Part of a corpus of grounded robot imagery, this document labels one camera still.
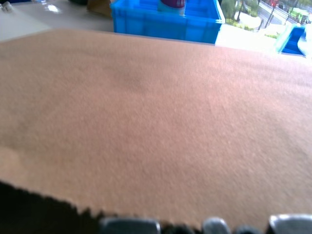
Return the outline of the large blue plastic crate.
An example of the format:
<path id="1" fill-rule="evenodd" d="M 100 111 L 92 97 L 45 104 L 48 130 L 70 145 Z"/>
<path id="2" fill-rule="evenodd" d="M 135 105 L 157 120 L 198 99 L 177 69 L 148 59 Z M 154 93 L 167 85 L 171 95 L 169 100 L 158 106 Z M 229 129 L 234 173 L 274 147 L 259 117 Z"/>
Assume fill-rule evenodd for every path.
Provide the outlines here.
<path id="1" fill-rule="evenodd" d="M 218 0 L 186 0 L 183 16 L 160 12 L 158 0 L 111 3 L 114 32 L 214 44 L 225 17 Z"/>

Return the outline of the brown felt mat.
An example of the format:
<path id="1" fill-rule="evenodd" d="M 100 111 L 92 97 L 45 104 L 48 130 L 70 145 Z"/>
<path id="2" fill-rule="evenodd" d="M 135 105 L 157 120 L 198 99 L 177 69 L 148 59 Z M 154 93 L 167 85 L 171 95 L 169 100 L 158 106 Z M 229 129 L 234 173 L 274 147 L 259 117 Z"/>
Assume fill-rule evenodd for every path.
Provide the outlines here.
<path id="1" fill-rule="evenodd" d="M 0 42 L 0 182 L 194 227 L 312 214 L 312 61 L 81 30 Z"/>

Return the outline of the green bus outside window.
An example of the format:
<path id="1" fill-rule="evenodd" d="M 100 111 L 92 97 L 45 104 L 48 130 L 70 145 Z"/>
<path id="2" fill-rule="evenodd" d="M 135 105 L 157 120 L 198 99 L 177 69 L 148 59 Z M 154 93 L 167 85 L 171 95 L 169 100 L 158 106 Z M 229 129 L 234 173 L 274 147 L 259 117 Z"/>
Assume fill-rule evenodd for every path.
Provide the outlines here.
<path id="1" fill-rule="evenodd" d="M 307 10 L 296 7 L 289 10 L 289 18 L 300 24 L 309 24 L 312 22 L 312 14 Z"/>

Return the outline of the brown cardboard piece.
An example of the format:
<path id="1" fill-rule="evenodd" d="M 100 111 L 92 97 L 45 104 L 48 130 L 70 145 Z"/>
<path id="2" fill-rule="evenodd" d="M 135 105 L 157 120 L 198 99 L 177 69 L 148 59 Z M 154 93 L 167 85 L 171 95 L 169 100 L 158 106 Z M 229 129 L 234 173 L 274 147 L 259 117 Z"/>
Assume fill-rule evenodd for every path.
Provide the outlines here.
<path id="1" fill-rule="evenodd" d="M 87 10 L 108 18 L 112 17 L 110 5 L 115 0 L 88 0 Z"/>

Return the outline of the small blue plastic crate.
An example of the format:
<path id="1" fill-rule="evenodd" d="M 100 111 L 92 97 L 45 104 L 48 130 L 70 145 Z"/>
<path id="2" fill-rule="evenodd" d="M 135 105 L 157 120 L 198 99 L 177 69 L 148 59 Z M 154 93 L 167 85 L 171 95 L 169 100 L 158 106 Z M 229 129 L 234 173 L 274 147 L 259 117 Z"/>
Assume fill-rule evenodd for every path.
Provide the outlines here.
<path id="1" fill-rule="evenodd" d="M 298 42 L 302 36 L 305 36 L 305 29 L 305 26 L 296 24 L 286 26 L 285 31 L 276 39 L 275 51 L 277 53 L 304 56 L 304 53 L 298 47 Z"/>

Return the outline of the purple and blue bottle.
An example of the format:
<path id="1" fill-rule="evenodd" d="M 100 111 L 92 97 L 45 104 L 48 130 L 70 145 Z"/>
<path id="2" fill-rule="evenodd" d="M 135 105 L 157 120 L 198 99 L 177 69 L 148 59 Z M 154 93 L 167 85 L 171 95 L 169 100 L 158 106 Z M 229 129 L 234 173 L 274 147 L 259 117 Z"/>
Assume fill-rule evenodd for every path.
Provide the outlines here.
<path id="1" fill-rule="evenodd" d="M 186 0 L 158 0 L 157 9 L 160 12 L 168 12 L 184 15 Z"/>

